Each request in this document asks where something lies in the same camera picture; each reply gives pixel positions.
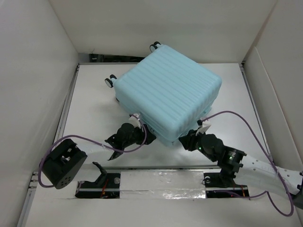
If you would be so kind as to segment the light blue hardshell suitcase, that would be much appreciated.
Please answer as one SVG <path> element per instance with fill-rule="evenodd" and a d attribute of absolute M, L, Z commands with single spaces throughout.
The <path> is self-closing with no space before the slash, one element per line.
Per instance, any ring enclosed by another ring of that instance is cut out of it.
<path fill-rule="evenodd" d="M 129 114 L 139 114 L 158 140 L 173 146 L 207 115 L 222 79 L 171 47 L 155 42 L 151 53 L 120 77 L 105 84 Z"/>

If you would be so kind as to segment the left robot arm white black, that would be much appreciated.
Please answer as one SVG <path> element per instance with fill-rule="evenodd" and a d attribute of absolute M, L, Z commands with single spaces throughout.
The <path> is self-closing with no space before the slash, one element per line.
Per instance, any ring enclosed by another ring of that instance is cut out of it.
<path fill-rule="evenodd" d="M 72 137 L 112 150 L 114 153 L 110 160 L 118 158 L 122 153 L 136 151 L 156 140 L 156 136 L 148 130 L 147 125 L 142 123 L 139 123 L 139 126 L 133 126 L 131 123 L 122 124 L 115 134 L 105 140 L 109 146 L 78 135 L 65 136 L 56 141 L 40 161 L 38 169 L 40 186 L 62 189 L 79 172 L 88 155 L 77 146 Z"/>

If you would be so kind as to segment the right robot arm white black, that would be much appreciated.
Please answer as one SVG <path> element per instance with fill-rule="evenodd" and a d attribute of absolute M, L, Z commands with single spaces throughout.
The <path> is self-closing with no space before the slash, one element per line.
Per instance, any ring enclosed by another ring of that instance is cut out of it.
<path fill-rule="evenodd" d="M 271 163 L 258 161 L 245 152 L 228 147 L 214 134 L 190 130 L 178 139 L 188 151 L 198 150 L 221 168 L 219 182 L 229 186 L 250 185 L 288 198 L 293 205 L 303 208 L 303 173 L 289 169 L 273 167 Z"/>

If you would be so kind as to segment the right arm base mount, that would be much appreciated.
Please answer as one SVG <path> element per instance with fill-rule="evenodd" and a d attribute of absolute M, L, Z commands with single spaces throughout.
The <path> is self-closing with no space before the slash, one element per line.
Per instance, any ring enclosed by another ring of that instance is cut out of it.
<path fill-rule="evenodd" d="M 206 198 L 239 198 L 249 197 L 246 185 L 235 184 L 233 180 L 223 181 L 220 172 L 204 172 L 202 185 L 205 186 Z"/>

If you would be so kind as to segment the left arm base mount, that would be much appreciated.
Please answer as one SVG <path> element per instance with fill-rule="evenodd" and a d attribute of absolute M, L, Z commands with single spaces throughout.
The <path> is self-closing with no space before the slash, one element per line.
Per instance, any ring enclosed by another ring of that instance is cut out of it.
<path fill-rule="evenodd" d="M 108 173 L 98 162 L 92 162 L 100 175 L 95 181 L 78 182 L 75 197 L 78 199 L 119 199 L 120 173 Z"/>

